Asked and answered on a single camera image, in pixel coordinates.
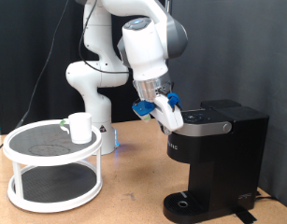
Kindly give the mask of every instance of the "blue light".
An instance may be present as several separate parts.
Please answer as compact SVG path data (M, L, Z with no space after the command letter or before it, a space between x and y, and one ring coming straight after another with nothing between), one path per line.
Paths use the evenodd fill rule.
M119 146L119 142L117 142L117 129L114 129L115 133L115 148Z

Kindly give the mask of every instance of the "coffee maker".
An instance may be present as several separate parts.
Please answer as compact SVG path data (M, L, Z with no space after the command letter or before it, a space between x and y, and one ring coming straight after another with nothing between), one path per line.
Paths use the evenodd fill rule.
M197 223L246 215L254 207L268 116L230 100L181 114L184 126L169 135L167 154L190 163L189 186L165 198L165 216Z

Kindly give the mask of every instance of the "white mug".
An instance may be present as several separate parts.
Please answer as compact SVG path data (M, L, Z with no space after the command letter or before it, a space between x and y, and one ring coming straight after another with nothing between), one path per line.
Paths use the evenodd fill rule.
M69 129L71 141L75 144L86 144L92 140L92 116L90 113L75 113L68 116L69 120ZM67 131L69 134L69 130L64 127L65 120L63 119L60 122L60 128L63 131Z

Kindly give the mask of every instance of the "mug handle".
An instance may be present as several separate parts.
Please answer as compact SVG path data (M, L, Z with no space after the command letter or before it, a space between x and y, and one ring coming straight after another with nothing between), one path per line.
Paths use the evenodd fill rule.
M61 122L60 122L60 128L61 128L63 131L66 131L66 132L69 134L69 130L65 127L65 123L66 123L66 120L65 120L65 119L61 120Z

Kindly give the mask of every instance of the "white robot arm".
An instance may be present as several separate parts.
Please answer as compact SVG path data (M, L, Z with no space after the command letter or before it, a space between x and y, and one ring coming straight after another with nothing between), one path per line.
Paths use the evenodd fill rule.
M133 106L136 113L141 115L140 110L148 108L145 117L151 113L165 133L181 128L183 120L180 110L169 104L171 102L166 95L171 89L171 81L165 59L178 57L185 50L187 36L183 27L157 0L76 1L85 6L84 24L88 22L84 27L85 47L99 56L99 61L87 63L99 71L93 70L84 62L72 63L66 70L66 78L82 95L86 112L93 116L93 125L107 130L102 133L103 154L114 150L115 136L111 127L110 100L99 94L97 88L125 84L128 79L127 67L134 71L134 85L141 100L138 105ZM112 47L110 13L117 16L147 17L130 21L123 26L123 37L118 46L123 62Z
M167 134L183 125L178 107L168 100L171 81L165 59L179 57L188 38L184 28L175 21L157 0L103 0L106 10L117 16L143 15L122 28L118 45L123 64L134 71L134 85L140 97L133 109L141 115L150 113Z

